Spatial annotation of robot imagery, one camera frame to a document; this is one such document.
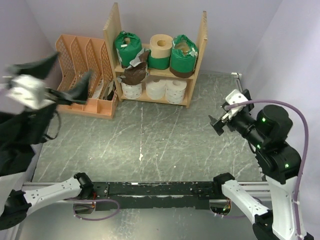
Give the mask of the white paper roll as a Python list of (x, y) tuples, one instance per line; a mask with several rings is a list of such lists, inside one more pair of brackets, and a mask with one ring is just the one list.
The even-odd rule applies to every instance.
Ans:
[(187, 88), (185, 80), (166, 80), (165, 99), (174, 105), (181, 104), (184, 100)]
[(137, 85), (128, 85), (122, 82), (121, 87), (122, 87), (122, 92), (124, 96), (127, 99), (131, 99), (131, 100), (139, 98), (143, 92), (142, 83), (139, 83)]
[(159, 100), (165, 96), (166, 81), (163, 79), (151, 79), (145, 83), (146, 94), (152, 100)]

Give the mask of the green brown roll torn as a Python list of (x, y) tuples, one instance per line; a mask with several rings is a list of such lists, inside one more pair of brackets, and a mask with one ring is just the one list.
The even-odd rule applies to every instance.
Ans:
[(198, 47), (186, 35), (174, 37), (170, 55), (170, 72), (178, 78), (189, 78), (194, 73), (198, 55)]

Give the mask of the brown green paper roll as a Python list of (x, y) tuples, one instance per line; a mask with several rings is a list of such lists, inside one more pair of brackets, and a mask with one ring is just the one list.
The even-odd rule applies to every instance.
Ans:
[(149, 40), (148, 47), (142, 46), (135, 59), (130, 61), (128, 67), (124, 68), (118, 81), (127, 85), (138, 85), (147, 77), (149, 69), (168, 69), (173, 46), (172, 40), (173, 38), (166, 34), (153, 35)]

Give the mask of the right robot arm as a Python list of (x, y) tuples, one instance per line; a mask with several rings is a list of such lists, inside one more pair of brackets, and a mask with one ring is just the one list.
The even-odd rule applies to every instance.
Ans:
[(230, 173), (222, 173), (212, 181), (187, 182), (107, 182), (93, 183), (84, 173), (74, 176), (79, 193), (70, 200), (89, 209), (101, 210), (104, 202), (118, 209), (196, 208), (203, 209), (211, 200), (223, 199), (234, 204), (252, 224), (259, 240), (310, 240), (300, 210), (299, 185), (306, 161), (286, 139), (293, 126), (287, 109), (289, 104), (265, 100), (256, 117), (250, 112), (255, 101), (245, 89), (234, 89), (222, 105), (220, 118), (210, 125), (218, 135), (224, 127), (239, 133), (249, 144), (262, 173), (266, 177), (271, 208), (250, 195)]

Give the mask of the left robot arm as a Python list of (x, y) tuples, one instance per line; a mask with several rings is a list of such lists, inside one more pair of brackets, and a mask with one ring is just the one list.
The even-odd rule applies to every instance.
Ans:
[(18, 114), (0, 114), (0, 228), (10, 229), (33, 212), (65, 199), (86, 200), (94, 185), (84, 172), (64, 182), (36, 190), (15, 190), (31, 164), (33, 145), (51, 140), (46, 131), (58, 106), (80, 104), (88, 100), (92, 72), (87, 71), (76, 85), (66, 91), (46, 86), (44, 80), (55, 65), (59, 52), (38, 61), (7, 67), (5, 95), (23, 105)]

